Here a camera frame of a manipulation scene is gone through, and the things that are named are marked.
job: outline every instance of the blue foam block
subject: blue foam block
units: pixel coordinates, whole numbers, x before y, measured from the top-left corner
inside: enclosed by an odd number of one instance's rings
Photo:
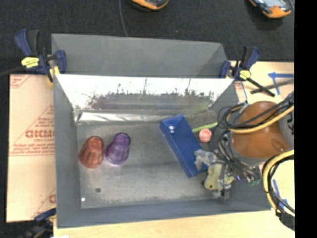
[[[195,151],[202,149],[202,147],[182,114],[164,119],[159,127],[188,178],[207,170],[208,167],[205,164],[201,170],[197,170],[195,166]]]

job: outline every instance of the black floor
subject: black floor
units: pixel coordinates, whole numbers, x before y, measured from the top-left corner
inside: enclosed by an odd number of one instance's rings
[[[246,0],[170,0],[156,12],[141,12],[126,0],[119,2],[0,0],[0,72],[19,66],[22,53],[13,36],[23,28],[40,29],[39,47],[45,47],[48,53],[51,33],[85,33],[219,42],[229,60],[240,59],[243,46],[256,46],[260,60],[294,61],[295,12],[282,20],[267,20]],[[0,94],[0,238],[15,238],[32,223],[5,223],[7,77],[0,78]]]

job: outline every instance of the yellow wire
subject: yellow wire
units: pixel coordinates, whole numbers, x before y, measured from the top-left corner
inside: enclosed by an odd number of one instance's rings
[[[284,152],[284,153],[281,153],[279,155],[276,155],[275,157],[273,157],[266,165],[265,165],[265,168],[263,169],[263,172],[262,172],[262,180],[263,180],[263,187],[264,187],[264,190],[266,192],[266,196],[267,196],[267,199],[269,201],[269,203],[272,205],[272,207],[274,208],[274,210],[277,209],[277,206],[276,204],[274,203],[271,195],[269,194],[268,192],[268,180],[267,180],[267,177],[268,177],[268,174],[269,174],[269,171],[270,169],[279,161],[289,157],[289,156],[292,156],[294,155],[294,149],[293,150],[290,150],[290,151],[287,151],[287,152]]]
[[[257,127],[254,128],[248,128],[248,129],[232,129],[230,128],[229,130],[234,132],[234,133],[250,133],[250,132],[254,132],[260,129],[263,129],[269,125],[271,125],[272,123],[280,120],[282,117],[284,117],[285,115],[287,115],[288,113],[292,112],[294,110],[294,106],[291,106],[290,108],[288,108],[287,110],[285,110],[284,112],[280,113],[278,116],[276,116],[275,118],[273,118],[272,120],[269,120],[266,123],[263,123]]]

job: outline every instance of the cardboard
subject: cardboard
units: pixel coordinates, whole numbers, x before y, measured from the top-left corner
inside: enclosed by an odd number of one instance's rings
[[[6,221],[56,206],[53,85],[44,75],[10,76]]]

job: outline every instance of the black wire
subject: black wire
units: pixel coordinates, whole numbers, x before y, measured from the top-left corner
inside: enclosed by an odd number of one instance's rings
[[[271,157],[270,159],[268,159],[268,160],[265,162],[265,164],[264,164],[264,166],[263,166],[263,169],[264,169],[264,168],[266,167],[266,165],[270,162],[270,160],[273,159],[274,157],[276,157],[276,156]],[[285,161],[287,161],[287,160],[290,160],[290,159],[292,159],[292,158],[293,158],[293,156],[289,156],[289,157],[287,157],[287,158],[284,158],[284,159],[282,159],[282,160],[276,162],[276,163],[270,168],[266,179],[267,179],[267,184],[268,184],[268,193],[270,194],[270,196],[271,196],[273,202],[274,202],[274,203],[276,204],[276,206],[277,206],[277,209],[276,209],[276,210],[279,210],[279,211],[282,212],[282,213],[286,213],[286,211],[280,206],[280,203],[281,203],[281,204],[283,204],[287,209],[289,209],[293,214],[295,214],[295,209],[294,209],[293,207],[291,207],[288,203],[286,203],[279,195],[277,195],[277,193],[275,192],[275,190],[274,190],[274,188],[273,188],[273,186],[272,186],[272,183],[271,183],[271,180],[272,180],[272,178],[273,178],[273,176],[274,176],[274,174],[275,174],[275,172],[276,172],[278,166],[279,166],[281,163],[283,163],[283,162],[285,162]]]
[[[254,172],[254,170],[248,166],[243,164],[241,161],[239,161],[234,154],[231,152],[231,149],[229,148],[229,150],[227,149],[227,147],[224,145],[223,141],[224,141],[224,136],[225,136],[226,132],[223,133],[223,135],[221,136],[219,145],[221,146],[221,148],[219,148],[218,154],[221,155],[222,158],[220,158],[221,160],[225,161],[227,164],[230,164],[230,168],[231,169],[238,169],[239,171],[243,172],[243,173],[247,173],[251,178],[254,179],[259,179],[259,175]]]
[[[283,101],[281,101],[280,103],[272,106],[271,108],[267,109],[266,111],[258,114],[257,116],[245,121],[245,122],[242,122],[240,124],[231,124],[229,122],[229,120],[227,119],[229,115],[231,115],[232,113],[240,110],[240,109],[236,109],[237,107],[239,107],[238,105],[232,107],[232,109],[228,110],[225,114],[224,114],[224,123],[226,124],[226,127],[227,128],[253,128],[253,127],[257,127],[261,124],[264,124],[266,121],[268,121],[271,117],[273,117],[277,112],[279,112],[280,110],[284,109],[285,107],[291,107],[292,105],[294,105],[294,101],[291,101],[292,100],[292,97],[293,94],[291,94],[290,96],[286,97]],[[263,121],[259,122],[258,124],[248,124],[262,116],[264,116],[265,114],[273,111],[274,112],[269,116],[267,117],[266,119],[264,119]]]
[[[124,24],[123,12],[122,12],[122,2],[121,2],[121,0],[119,0],[119,12],[120,12],[120,20],[121,20],[121,25],[122,25],[124,34],[125,34],[126,37],[129,37],[129,36],[128,36],[128,33],[127,33],[127,30],[126,30],[126,28],[125,28],[125,24]]]

